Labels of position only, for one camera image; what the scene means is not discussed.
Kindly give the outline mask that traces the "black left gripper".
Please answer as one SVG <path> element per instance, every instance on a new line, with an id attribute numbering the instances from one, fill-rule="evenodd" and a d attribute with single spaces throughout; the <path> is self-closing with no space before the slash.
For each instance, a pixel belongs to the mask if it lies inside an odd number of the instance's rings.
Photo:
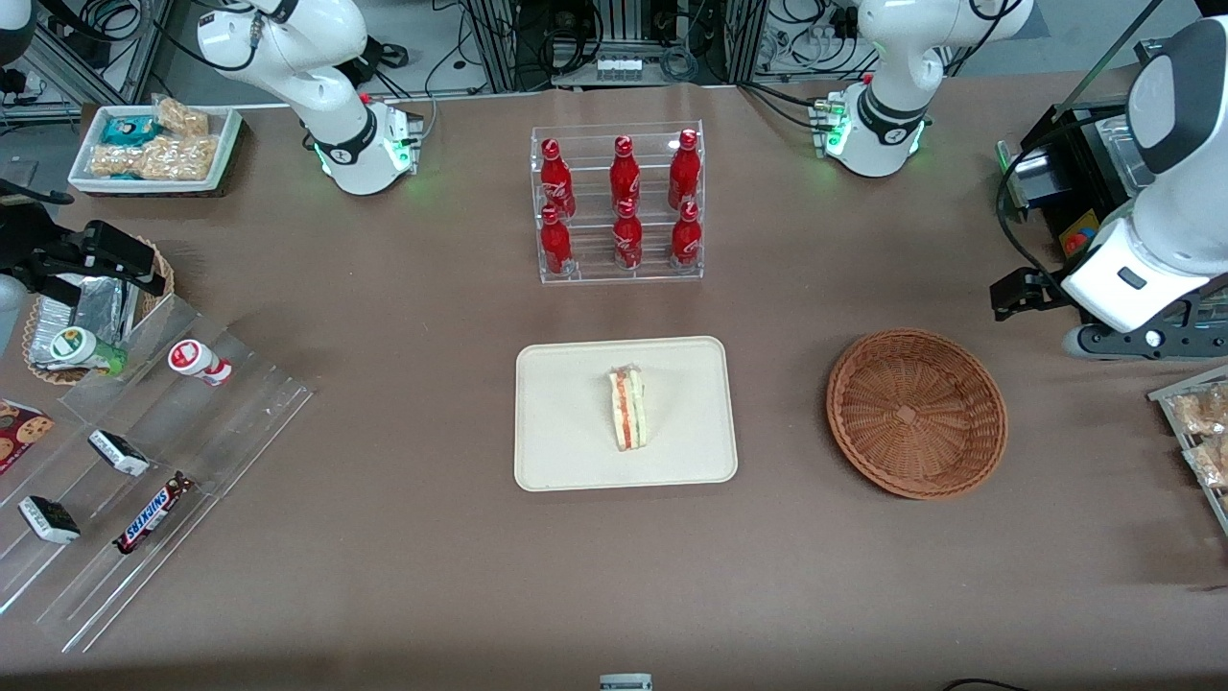
<path id="1" fill-rule="evenodd" d="M 1027 311 L 1065 309 L 1074 306 L 1060 281 L 1040 270 L 1009 272 L 991 285 L 993 320 L 1005 322 Z"/>

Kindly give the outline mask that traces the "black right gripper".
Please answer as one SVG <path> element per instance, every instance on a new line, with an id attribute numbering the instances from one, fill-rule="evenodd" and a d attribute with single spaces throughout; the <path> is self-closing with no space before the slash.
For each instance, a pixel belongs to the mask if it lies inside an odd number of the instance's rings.
<path id="1" fill-rule="evenodd" d="M 88 222 L 72 232 L 49 222 L 2 220 L 1 272 L 28 293 L 42 293 L 44 276 L 72 272 L 120 279 L 162 297 L 166 279 L 156 271 L 154 245 L 106 222 Z"/>

